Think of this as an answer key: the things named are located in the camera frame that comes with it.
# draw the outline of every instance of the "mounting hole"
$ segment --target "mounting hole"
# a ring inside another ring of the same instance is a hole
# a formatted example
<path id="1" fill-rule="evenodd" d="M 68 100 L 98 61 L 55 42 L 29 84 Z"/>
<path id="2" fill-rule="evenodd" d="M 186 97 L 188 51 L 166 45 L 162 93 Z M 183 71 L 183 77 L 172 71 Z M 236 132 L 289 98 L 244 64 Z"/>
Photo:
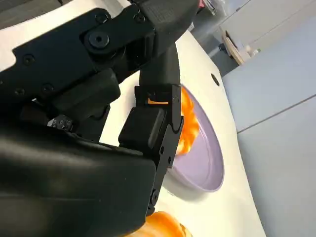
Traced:
<path id="1" fill-rule="evenodd" d="M 215 84 L 217 84 L 217 86 L 219 86 L 218 79 L 215 77 L 214 74 L 211 74 L 211 75 L 212 75 L 212 78 L 213 78 L 213 81 L 215 82 Z"/>
<path id="2" fill-rule="evenodd" d="M 15 91 L 14 91 L 14 94 L 17 95 L 17 96 L 24 95 L 24 93 L 25 93 L 25 91 L 22 88 L 16 88 Z"/>
<path id="3" fill-rule="evenodd" d="M 97 42 L 101 42 L 102 41 L 102 37 L 101 36 L 97 36 L 97 38 L 95 39 Z"/>

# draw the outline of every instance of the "floor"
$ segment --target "floor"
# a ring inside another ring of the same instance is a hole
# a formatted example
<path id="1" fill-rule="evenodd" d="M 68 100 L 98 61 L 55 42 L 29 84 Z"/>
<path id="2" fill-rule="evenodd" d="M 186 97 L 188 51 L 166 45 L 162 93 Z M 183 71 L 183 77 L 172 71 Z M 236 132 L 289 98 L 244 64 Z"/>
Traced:
<path id="1" fill-rule="evenodd" d="M 218 16 L 213 16 L 207 9 L 203 9 L 194 20 L 195 27 L 191 30 L 191 33 L 210 56 L 223 77 L 238 67 L 238 64 L 228 54 L 218 49 L 218 46 L 222 43 L 221 33 L 217 30 L 218 21 Z"/>

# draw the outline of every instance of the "orange food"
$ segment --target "orange food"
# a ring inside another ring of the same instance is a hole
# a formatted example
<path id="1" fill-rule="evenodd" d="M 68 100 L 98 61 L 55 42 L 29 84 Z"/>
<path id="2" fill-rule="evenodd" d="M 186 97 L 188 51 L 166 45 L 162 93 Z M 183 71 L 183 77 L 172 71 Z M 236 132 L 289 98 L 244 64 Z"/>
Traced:
<path id="1" fill-rule="evenodd" d="M 143 227 L 128 237 L 192 237 L 192 235 L 171 215 L 159 211 L 146 217 Z"/>
<path id="2" fill-rule="evenodd" d="M 183 155 L 190 151 L 193 142 L 198 136 L 198 119 L 193 111 L 193 101 L 187 91 L 181 88 L 181 115 L 184 116 L 184 125 L 180 135 L 177 155 Z"/>

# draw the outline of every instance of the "orange slice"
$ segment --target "orange slice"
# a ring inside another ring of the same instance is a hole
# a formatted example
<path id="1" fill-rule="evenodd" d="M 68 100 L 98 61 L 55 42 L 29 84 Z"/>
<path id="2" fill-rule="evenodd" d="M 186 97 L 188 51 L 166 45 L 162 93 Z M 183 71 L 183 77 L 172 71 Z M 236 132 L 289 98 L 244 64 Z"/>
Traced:
<path id="1" fill-rule="evenodd" d="M 192 237 L 192 235 L 171 215 L 159 211 L 146 217 L 143 227 L 128 237 Z"/>
<path id="2" fill-rule="evenodd" d="M 190 151 L 193 142 L 198 136 L 198 119 L 193 111 L 193 101 L 187 91 L 181 88 L 181 115 L 184 116 L 184 125 L 180 135 L 177 155 L 183 155 Z"/>

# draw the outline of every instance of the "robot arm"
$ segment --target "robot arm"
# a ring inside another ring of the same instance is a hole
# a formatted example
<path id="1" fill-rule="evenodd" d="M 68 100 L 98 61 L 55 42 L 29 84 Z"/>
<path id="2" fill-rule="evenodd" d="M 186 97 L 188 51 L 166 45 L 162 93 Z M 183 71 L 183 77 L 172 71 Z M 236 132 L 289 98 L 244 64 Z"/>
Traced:
<path id="1" fill-rule="evenodd" d="M 0 236 L 121 236 L 144 224 L 183 126 L 174 43 L 197 9 L 134 0 L 112 19 L 96 8 L 14 49 L 0 73 Z M 138 70 L 120 146 L 99 143 L 119 83 Z"/>

